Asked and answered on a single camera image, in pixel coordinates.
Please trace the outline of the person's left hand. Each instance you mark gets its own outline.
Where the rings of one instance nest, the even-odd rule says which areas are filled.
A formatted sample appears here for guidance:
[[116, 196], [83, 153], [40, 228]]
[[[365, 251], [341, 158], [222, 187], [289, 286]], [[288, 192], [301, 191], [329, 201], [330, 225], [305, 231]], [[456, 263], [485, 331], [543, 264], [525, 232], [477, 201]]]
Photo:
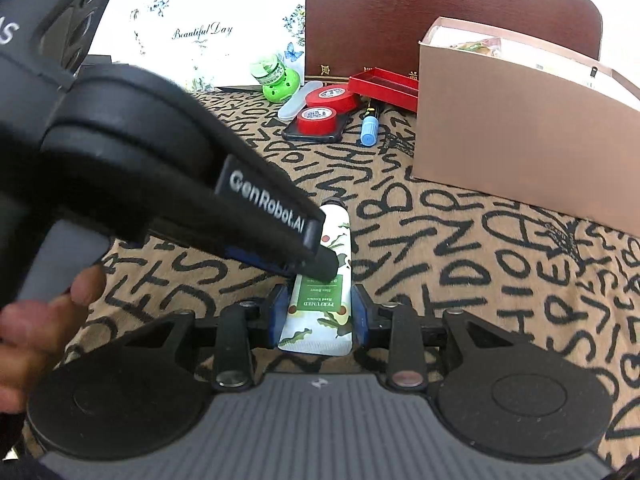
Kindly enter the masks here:
[[106, 285], [102, 266], [80, 272], [64, 294], [50, 301], [25, 300], [1, 310], [1, 411], [17, 414], [88, 318]]

